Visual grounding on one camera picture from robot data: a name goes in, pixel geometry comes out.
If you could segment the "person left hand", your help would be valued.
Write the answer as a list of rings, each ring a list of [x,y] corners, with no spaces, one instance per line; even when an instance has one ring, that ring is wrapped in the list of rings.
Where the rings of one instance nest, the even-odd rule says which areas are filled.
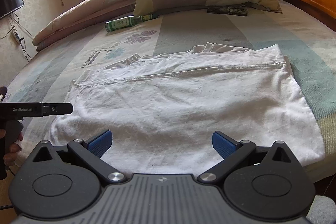
[[[20,133],[18,135],[17,141],[9,146],[9,153],[5,154],[3,157],[5,166],[13,166],[15,164],[15,161],[18,157],[18,153],[22,150],[18,142],[22,140],[23,140],[23,134]]]

